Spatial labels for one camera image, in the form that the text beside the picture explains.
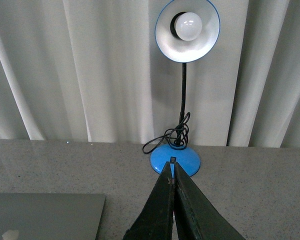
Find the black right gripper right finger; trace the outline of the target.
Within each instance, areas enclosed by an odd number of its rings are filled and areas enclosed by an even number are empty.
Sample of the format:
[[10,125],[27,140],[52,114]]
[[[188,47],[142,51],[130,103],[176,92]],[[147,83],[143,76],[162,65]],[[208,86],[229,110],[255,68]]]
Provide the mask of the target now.
[[174,164],[174,215],[180,240],[243,240],[179,163]]

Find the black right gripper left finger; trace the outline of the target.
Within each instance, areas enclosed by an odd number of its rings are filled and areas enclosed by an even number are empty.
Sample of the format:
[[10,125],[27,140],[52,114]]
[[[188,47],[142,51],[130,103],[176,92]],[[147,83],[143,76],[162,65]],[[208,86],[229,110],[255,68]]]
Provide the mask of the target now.
[[125,240],[170,240],[173,230],[175,186],[166,162],[141,213],[126,231]]

